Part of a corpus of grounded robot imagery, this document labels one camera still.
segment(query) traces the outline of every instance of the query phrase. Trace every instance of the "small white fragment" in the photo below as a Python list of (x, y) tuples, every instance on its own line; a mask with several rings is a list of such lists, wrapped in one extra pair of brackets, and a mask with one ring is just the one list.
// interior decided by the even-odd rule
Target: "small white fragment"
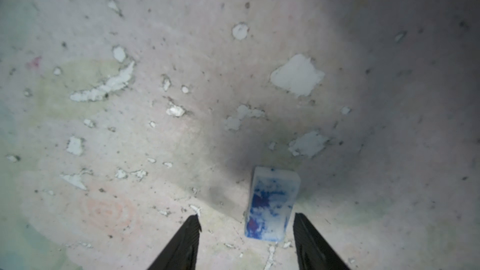
[(147, 176), (148, 172), (145, 170), (138, 170), (138, 171), (130, 172), (130, 174), (136, 176), (138, 178), (138, 181), (141, 181), (144, 177)]
[(271, 143), (268, 145), (268, 149), (270, 149), (271, 151), (274, 151), (274, 150), (275, 150), (275, 145), (276, 145), (275, 142), (271, 142)]
[(119, 91), (128, 86), (132, 79), (135, 62), (131, 61), (128, 66), (119, 70), (118, 75), (112, 76), (105, 81), (103, 85), (94, 87), (90, 90), (81, 90), (70, 95), (70, 99), (75, 102), (89, 102), (105, 100), (107, 94)]
[(342, 107), (342, 109), (340, 110), (340, 112), (344, 115), (347, 115), (348, 113), (350, 113), (352, 111), (352, 109), (348, 106), (344, 106)]
[(67, 152), (77, 156), (81, 156), (84, 152), (82, 142), (83, 140), (81, 138), (72, 135), (67, 143)]
[(310, 57), (296, 54), (270, 75), (270, 82), (295, 96), (308, 96), (325, 73), (317, 70)]
[(123, 171), (122, 169), (118, 169), (117, 173), (115, 173), (115, 177), (120, 178), (120, 179), (127, 178), (128, 174), (127, 174), (127, 172)]
[(82, 182), (82, 176), (80, 174), (60, 174), (60, 177), (66, 181), (67, 183), (81, 189), (83, 191), (87, 191), (87, 187)]
[(200, 210), (202, 209), (201, 207), (197, 207), (193, 204), (189, 204), (189, 207), (197, 214), (198, 218), (200, 218)]
[(170, 86), (172, 85), (172, 82), (170, 80), (170, 77), (168, 77), (168, 75), (166, 74), (162, 74), (162, 88), (163, 88), (163, 91), (168, 91), (168, 89), (170, 88)]
[(403, 38), (405, 38), (406, 35), (407, 35), (407, 31), (406, 31), (406, 30), (403, 30), (403, 31), (397, 33), (397, 34), (395, 35), (395, 38), (394, 38), (395, 43), (400, 43), (400, 41), (401, 41)]
[(14, 154), (7, 154), (5, 157), (12, 163), (16, 163), (20, 160), (20, 157)]
[(232, 28), (232, 35), (237, 40), (243, 40), (248, 35), (249, 28), (246, 23), (240, 22)]
[(83, 124), (85, 124), (86, 126), (88, 126), (89, 128), (94, 128), (95, 127), (95, 122), (93, 122), (92, 120), (90, 119), (85, 119), (83, 121)]
[(62, 74), (62, 69), (60, 67), (55, 67), (53, 69), (53, 75), (61, 75)]
[(118, 63), (123, 63), (123, 61), (127, 58), (127, 54), (125, 53), (125, 49), (120, 46), (114, 46), (112, 48), (113, 57), (117, 60)]
[(314, 130), (291, 141), (288, 144), (288, 150), (293, 156), (306, 155), (309, 158), (312, 158), (315, 154), (325, 148), (325, 142), (328, 140), (329, 138), (320, 135), (318, 131)]

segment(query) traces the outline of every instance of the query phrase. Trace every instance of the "white paint chip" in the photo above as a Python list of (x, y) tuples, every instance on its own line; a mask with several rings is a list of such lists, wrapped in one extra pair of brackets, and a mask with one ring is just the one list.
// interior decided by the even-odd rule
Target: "white paint chip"
[(243, 40), (248, 35), (249, 28), (246, 23), (240, 22), (232, 28), (232, 35), (237, 40)]
[(224, 120), (225, 130), (238, 130), (244, 118), (265, 117), (265, 112), (259, 109), (251, 109), (249, 106), (241, 104), (237, 107), (237, 116), (229, 116)]
[(325, 148), (325, 143), (328, 140), (329, 138), (320, 135), (318, 131), (314, 130), (291, 141), (288, 144), (288, 150), (293, 156), (306, 155), (309, 158), (312, 158), (315, 154)]
[(123, 61), (127, 58), (125, 49), (120, 45), (114, 46), (112, 48), (112, 54), (113, 58), (115, 58), (118, 63), (123, 63)]
[(308, 96), (325, 73), (317, 70), (310, 57), (296, 54), (270, 75), (270, 82), (295, 96)]
[(128, 86), (132, 79), (135, 62), (131, 61), (128, 66), (119, 70), (119, 74), (108, 78), (104, 84), (94, 87), (90, 90), (82, 90), (74, 92), (70, 95), (70, 99), (75, 102), (100, 101), (107, 98), (107, 94), (119, 91)]
[(60, 174), (60, 177), (72, 186), (87, 191), (87, 187), (82, 182), (82, 176), (80, 174)]
[(119, 179), (127, 178), (128, 174), (127, 172), (123, 171), (122, 169), (118, 169), (117, 173), (115, 173), (115, 177)]
[(67, 152), (73, 155), (81, 156), (84, 152), (83, 140), (72, 135), (67, 142)]

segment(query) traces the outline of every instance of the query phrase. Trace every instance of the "blue and white block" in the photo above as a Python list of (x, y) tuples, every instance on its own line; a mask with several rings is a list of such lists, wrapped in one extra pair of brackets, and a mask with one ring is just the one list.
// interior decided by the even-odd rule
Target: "blue and white block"
[(245, 236), (282, 241), (299, 189), (300, 177), (296, 172), (256, 167), (245, 219)]

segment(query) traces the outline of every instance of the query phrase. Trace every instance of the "white paint patch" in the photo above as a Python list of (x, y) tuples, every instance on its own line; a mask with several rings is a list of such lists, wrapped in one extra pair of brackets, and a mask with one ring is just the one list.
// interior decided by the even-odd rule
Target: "white paint patch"
[(263, 268), (263, 270), (270, 270), (270, 268), (275, 263), (275, 261), (273, 260), (273, 256), (275, 254), (275, 247), (270, 246), (270, 248), (268, 248), (268, 252), (269, 254), (268, 254), (267, 263), (265, 264), (265, 267)]
[(189, 207), (197, 214), (198, 218), (200, 218), (200, 210), (202, 209), (201, 207), (197, 207), (193, 204), (189, 204)]
[(67, 152), (81, 156), (84, 152), (83, 140), (79, 137), (72, 135), (67, 142)]
[(170, 80), (170, 77), (166, 74), (162, 74), (162, 88), (163, 88), (163, 91), (168, 91), (168, 89), (170, 88), (170, 86), (172, 85), (172, 82)]
[(308, 96), (324, 76), (325, 73), (315, 68), (310, 57), (296, 54), (272, 72), (270, 82), (299, 97)]
[(134, 66), (135, 62), (131, 61), (128, 66), (119, 70), (118, 75), (110, 77), (103, 85), (90, 90), (74, 92), (70, 95), (70, 99), (75, 102), (105, 100), (107, 94), (122, 90), (128, 86), (129, 81), (133, 77)]
[(62, 72), (63, 72), (63, 71), (62, 71), (62, 69), (61, 69), (60, 67), (55, 67), (55, 68), (53, 69), (53, 75), (57, 75), (57, 76), (58, 76), (58, 75), (62, 75)]
[(95, 122), (93, 122), (90, 119), (84, 119), (83, 124), (85, 124), (89, 128), (94, 128), (95, 127)]
[(318, 131), (314, 130), (291, 141), (288, 144), (288, 150), (293, 156), (306, 155), (309, 158), (312, 158), (315, 154), (325, 148), (325, 142), (328, 140), (329, 138), (320, 135)]
[(232, 28), (232, 35), (237, 40), (243, 40), (248, 35), (249, 28), (246, 23), (240, 22)]
[(16, 162), (20, 161), (20, 157), (18, 155), (7, 154), (5, 157), (12, 163), (16, 163)]
[(123, 178), (127, 178), (128, 174), (127, 174), (127, 172), (123, 171), (122, 169), (118, 169), (117, 173), (115, 173), (115, 177), (117, 177), (119, 179), (123, 179)]
[(138, 181), (141, 181), (144, 177), (148, 175), (148, 172), (145, 170), (138, 170), (138, 171), (130, 172), (130, 174), (136, 176)]
[(112, 54), (113, 54), (113, 58), (115, 58), (118, 61), (118, 63), (123, 63), (123, 61), (127, 58), (125, 49), (120, 45), (114, 46), (112, 48)]
[(242, 124), (242, 120), (248, 118), (264, 117), (265, 112), (258, 109), (251, 109), (249, 106), (241, 104), (237, 108), (237, 116), (229, 116), (224, 120), (225, 130), (238, 130)]
[(342, 107), (342, 109), (340, 110), (340, 112), (344, 115), (348, 115), (350, 112), (352, 111), (352, 109), (348, 106), (344, 106)]
[(83, 191), (87, 191), (87, 187), (82, 182), (82, 176), (80, 174), (60, 174), (60, 177), (70, 185)]

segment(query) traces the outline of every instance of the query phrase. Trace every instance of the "faded pink mark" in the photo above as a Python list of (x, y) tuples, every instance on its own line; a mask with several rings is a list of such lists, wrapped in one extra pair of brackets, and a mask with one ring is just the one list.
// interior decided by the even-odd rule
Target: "faded pink mark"
[(33, 58), (33, 60), (31, 62), (28, 62), (26, 64), (27, 69), (31, 69), (31, 68), (39, 69), (41, 59), (42, 59), (41, 56), (37, 56), (37, 57)]

